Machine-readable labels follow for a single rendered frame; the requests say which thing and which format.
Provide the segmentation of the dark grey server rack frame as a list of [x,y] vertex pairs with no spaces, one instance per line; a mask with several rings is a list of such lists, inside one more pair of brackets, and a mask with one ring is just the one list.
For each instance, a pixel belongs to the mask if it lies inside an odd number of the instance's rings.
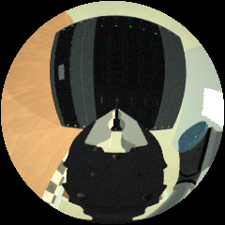
[[56,32],[53,40],[50,81],[62,127],[85,129],[116,109],[150,131],[171,129],[186,77],[181,38],[141,18],[89,18]]

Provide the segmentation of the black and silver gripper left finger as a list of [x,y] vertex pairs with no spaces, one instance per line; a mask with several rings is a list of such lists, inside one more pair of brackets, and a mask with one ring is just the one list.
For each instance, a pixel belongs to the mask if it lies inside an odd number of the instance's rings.
[[112,145],[113,119],[116,117],[116,109],[108,112],[97,121],[93,121],[82,130],[69,147],[68,155],[63,165],[67,168],[72,159],[81,153],[96,151],[102,147],[104,152]]

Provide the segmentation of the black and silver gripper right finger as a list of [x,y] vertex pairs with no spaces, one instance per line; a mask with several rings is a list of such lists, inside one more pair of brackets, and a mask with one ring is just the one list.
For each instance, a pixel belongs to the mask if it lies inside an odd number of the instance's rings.
[[130,148],[136,147],[137,152],[144,152],[157,158],[163,170],[167,168],[168,165],[156,137],[140,122],[135,121],[121,110],[116,110],[116,113],[122,128],[121,145],[126,153]]

